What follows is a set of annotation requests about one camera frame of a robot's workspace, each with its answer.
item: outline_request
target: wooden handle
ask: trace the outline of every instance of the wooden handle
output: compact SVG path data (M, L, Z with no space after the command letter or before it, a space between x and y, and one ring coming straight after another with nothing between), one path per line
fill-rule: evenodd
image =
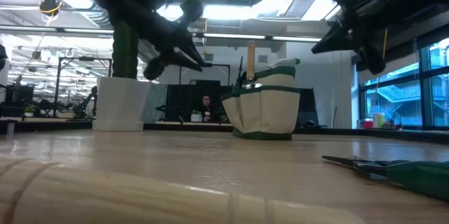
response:
M248 57L246 61L246 79L248 82L254 80L254 67L255 67L255 42L248 42Z
M360 224L347 211L0 156L5 224Z

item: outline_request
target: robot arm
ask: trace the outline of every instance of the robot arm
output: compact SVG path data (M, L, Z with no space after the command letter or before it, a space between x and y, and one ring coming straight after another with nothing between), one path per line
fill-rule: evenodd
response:
M169 21L161 17L156 10L173 0L96 0L97 4L107 10L114 25L124 21L132 27L139 38L148 40L160 53L159 57L149 62L145 70L148 79L157 78L167 65L179 65L201 71L201 67L210 66L204 62L195 48L192 35L187 26L203 14L199 0L186 0L181 8L184 15Z
M342 14L312 52L353 50L373 74L385 69L382 47L386 29L400 29L449 9L449 0L334 1L342 7ZM378 37L382 44L376 44Z

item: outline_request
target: window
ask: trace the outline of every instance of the window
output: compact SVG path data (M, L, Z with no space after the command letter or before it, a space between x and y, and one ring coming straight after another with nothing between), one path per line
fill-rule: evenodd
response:
M444 39L429 47L430 70L435 70L449 65L449 38Z
M432 115L435 126L449 126L449 74L431 78Z
M395 70L393 72L390 72L388 74L385 74L383 76L380 77L380 83L385 82L385 81L389 81L392 79L398 79L401 77L406 77L406 76L410 76L413 74L418 74L419 73L419 64L417 63L413 63L409 66L403 67L402 69L399 70ZM371 84L376 84L377 83L377 78L376 79L371 79L369 81L367 81L365 83L366 86L369 86Z
M418 80L375 88L366 91L366 114L373 117L376 112L385 113L386 120L395 124L421 126L421 89Z

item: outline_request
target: person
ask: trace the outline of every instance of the person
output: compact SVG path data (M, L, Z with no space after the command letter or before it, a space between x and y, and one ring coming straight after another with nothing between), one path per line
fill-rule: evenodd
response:
M203 116L203 122L212 122L214 120L213 109L210 106L210 96L204 95L202 99L202 105L199 109L201 115Z

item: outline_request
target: green handle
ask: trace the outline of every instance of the green handle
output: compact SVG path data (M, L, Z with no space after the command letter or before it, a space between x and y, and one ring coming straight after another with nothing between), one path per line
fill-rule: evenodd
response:
M449 163L408 162L387 167L390 180L409 190L449 201Z

